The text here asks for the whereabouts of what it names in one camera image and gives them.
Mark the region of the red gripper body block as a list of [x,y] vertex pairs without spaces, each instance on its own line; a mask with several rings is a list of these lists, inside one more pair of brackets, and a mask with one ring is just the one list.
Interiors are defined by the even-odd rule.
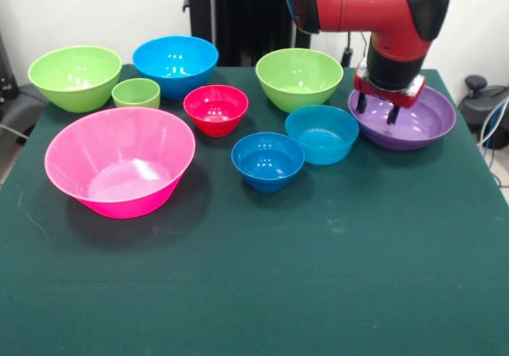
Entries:
[[401,91],[387,91],[378,88],[372,84],[367,77],[362,78],[355,76],[353,84],[354,88],[360,93],[385,99],[390,101],[394,106],[411,108],[425,89],[425,77],[416,76],[410,85]]

